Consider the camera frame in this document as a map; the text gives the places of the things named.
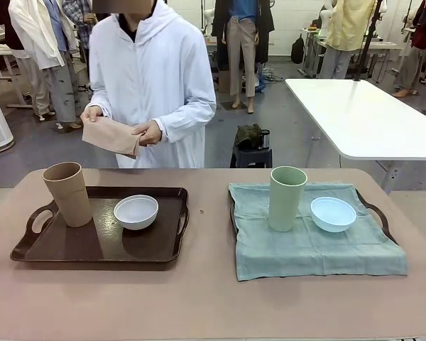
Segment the person's right hand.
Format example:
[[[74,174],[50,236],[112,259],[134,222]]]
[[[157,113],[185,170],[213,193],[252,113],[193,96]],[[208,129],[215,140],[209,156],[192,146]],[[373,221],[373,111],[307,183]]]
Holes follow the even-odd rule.
[[[102,108],[94,105],[94,106],[86,107],[83,113],[81,114],[80,119],[82,121],[95,122],[98,117],[102,117],[102,116],[103,116]]]

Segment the person's left hand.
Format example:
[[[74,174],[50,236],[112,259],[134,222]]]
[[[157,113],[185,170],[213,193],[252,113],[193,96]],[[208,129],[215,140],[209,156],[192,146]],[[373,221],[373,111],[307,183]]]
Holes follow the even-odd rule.
[[[144,147],[158,144],[163,136],[163,133],[155,120],[150,120],[145,124],[135,126],[132,134],[140,136],[139,146]]]

